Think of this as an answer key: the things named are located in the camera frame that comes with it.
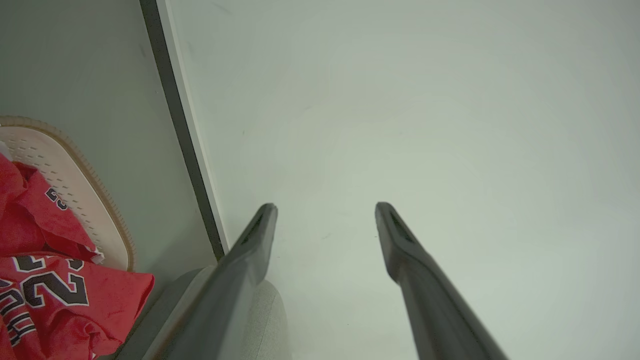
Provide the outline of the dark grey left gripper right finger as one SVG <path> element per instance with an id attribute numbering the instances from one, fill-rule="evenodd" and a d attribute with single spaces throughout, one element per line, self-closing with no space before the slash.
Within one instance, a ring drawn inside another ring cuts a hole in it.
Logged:
<path id="1" fill-rule="evenodd" d="M 501 347 L 391 203 L 377 203 L 375 223 L 386 270 L 402 292 L 419 359 L 505 360 Z"/>

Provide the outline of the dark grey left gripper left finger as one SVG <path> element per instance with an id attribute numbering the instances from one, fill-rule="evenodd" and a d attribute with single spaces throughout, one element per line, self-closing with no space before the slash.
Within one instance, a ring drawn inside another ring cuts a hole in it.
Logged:
<path id="1" fill-rule="evenodd" d="M 278 208 L 264 203 L 178 322 L 169 360 L 238 360 L 254 292 L 268 271 Z"/>

